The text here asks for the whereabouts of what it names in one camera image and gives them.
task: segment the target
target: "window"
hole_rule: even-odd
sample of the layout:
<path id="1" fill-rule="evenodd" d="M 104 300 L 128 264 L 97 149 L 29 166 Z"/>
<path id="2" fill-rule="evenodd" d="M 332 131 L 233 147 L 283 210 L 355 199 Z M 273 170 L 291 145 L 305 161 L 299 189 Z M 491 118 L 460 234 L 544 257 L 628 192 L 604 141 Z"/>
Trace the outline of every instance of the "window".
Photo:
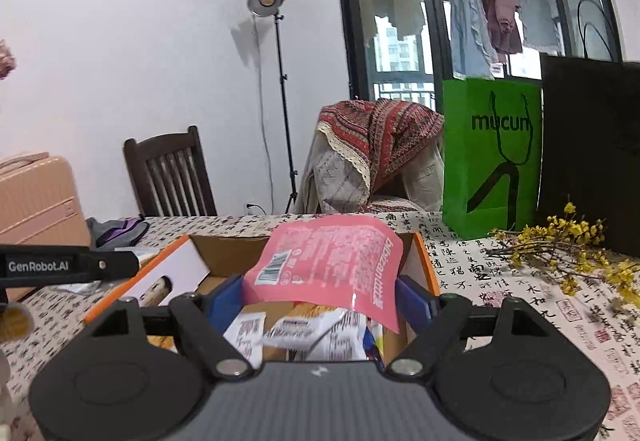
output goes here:
<path id="1" fill-rule="evenodd" d="M 440 108 L 436 101 L 442 95 L 442 82 L 459 72 L 454 66 L 458 43 L 452 42 L 452 15 L 459 14 L 459 4 L 452 8 L 456 0 L 341 1 L 351 96 L 391 97 Z M 498 55 L 493 52 L 499 44 L 488 38 L 486 56 L 495 62 L 486 60 L 487 77 L 540 82 L 540 52 L 621 59 L 610 0 L 535 1 L 543 12 L 536 15 L 542 16 L 542 25 L 532 18 L 536 9 L 527 10 L 520 0 L 511 30 L 517 37 L 510 40 L 511 47 Z M 479 5 L 484 12 L 484 5 Z"/>

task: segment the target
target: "red patterned shawl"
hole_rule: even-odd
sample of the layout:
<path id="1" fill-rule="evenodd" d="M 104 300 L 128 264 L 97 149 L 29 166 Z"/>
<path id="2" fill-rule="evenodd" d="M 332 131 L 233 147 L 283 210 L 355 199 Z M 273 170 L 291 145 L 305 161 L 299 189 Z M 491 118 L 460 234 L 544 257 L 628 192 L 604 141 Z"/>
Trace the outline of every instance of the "red patterned shawl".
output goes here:
<path id="1" fill-rule="evenodd" d="M 393 179 L 444 125 L 442 115 L 428 107 L 385 99 L 324 106 L 318 121 L 369 165 L 371 193 Z"/>

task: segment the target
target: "green paper bag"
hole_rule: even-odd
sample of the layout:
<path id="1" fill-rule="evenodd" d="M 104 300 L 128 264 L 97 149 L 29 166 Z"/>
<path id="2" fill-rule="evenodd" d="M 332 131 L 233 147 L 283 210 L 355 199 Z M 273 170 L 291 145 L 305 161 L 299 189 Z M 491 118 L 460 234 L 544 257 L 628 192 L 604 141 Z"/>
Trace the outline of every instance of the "green paper bag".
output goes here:
<path id="1" fill-rule="evenodd" d="M 444 82 L 443 220 L 463 240 L 534 221 L 542 154 L 540 88 Z"/>

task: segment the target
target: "suitcase handle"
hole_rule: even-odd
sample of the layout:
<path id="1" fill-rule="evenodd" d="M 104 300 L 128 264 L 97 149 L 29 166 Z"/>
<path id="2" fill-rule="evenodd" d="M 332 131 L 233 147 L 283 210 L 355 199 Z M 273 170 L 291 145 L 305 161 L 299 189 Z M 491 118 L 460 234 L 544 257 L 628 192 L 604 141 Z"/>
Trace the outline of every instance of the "suitcase handle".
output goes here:
<path id="1" fill-rule="evenodd" d="M 14 157 L 8 157 L 7 159 L 0 160 L 0 170 L 7 168 L 8 166 L 15 165 L 17 163 L 35 163 L 36 161 L 40 161 L 41 159 L 46 159 L 49 157 L 49 152 L 36 152 L 34 154 L 23 154 Z"/>

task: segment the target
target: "cardboard box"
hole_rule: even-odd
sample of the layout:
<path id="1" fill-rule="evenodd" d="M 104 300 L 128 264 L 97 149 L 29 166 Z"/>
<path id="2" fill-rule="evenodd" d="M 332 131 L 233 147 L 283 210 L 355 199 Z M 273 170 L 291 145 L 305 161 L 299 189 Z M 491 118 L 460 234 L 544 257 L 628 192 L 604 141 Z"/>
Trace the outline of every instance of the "cardboard box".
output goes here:
<path id="1" fill-rule="evenodd" d="M 438 295 L 438 284 L 427 250 L 418 233 L 399 233 L 403 253 L 399 274 L 409 275 L 418 284 Z M 257 264 L 269 237 L 237 238 L 185 235 L 163 249 L 130 280 L 114 288 L 87 314 L 90 322 L 116 299 L 133 296 L 140 299 L 156 281 L 165 277 L 172 289 L 161 301 L 166 305 L 182 293 L 207 294 L 230 275 L 244 275 Z M 242 312 L 266 312 L 265 331 L 293 309 L 291 302 L 268 302 L 247 305 Z M 384 360 L 388 363 L 404 349 L 408 340 L 407 328 L 401 321 L 400 334 L 385 328 L 383 335 Z M 283 360 L 284 351 L 265 347 L 263 360 Z"/>

